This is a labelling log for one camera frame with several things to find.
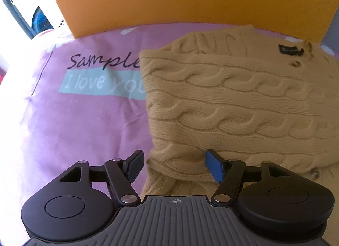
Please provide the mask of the pink printed bed sheet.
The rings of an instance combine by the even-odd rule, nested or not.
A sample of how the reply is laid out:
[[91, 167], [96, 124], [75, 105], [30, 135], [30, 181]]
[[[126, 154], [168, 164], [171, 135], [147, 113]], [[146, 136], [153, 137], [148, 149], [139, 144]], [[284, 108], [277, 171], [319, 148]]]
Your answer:
[[[1, 85], [3, 245], [29, 240], [21, 220], [23, 204], [74, 163], [102, 165], [136, 150], [148, 161], [153, 141], [142, 51], [159, 49], [192, 32], [229, 28], [236, 27], [177, 23], [107, 31], [60, 44], [50, 44], [55, 31], [35, 38], [31, 51]], [[133, 183], [140, 196], [146, 196], [147, 168], [146, 163]]]

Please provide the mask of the beige cable-knit sweater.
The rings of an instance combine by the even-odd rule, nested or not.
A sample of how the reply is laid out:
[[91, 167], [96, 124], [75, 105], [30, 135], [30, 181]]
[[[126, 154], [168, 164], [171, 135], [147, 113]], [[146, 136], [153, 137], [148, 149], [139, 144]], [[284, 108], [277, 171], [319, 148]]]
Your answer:
[[153, 149], [145, 195], [212, 195], [213, 149], [279, 164], [338, 194], [338, 59], [251, 26], [192, 32], [139, 55]]

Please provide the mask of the blue round object by window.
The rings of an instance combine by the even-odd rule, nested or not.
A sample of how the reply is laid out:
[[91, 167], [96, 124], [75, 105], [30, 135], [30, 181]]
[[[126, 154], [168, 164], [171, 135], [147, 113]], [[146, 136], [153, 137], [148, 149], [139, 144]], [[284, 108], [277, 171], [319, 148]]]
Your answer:
[[33, 14], [32, 29], [35, 31], [36, 34], [39, 34], [40, 32], [43, 32], [45, 30], [53, 29], [53, 26], [51, 25], [40, 7], [37, 7]]

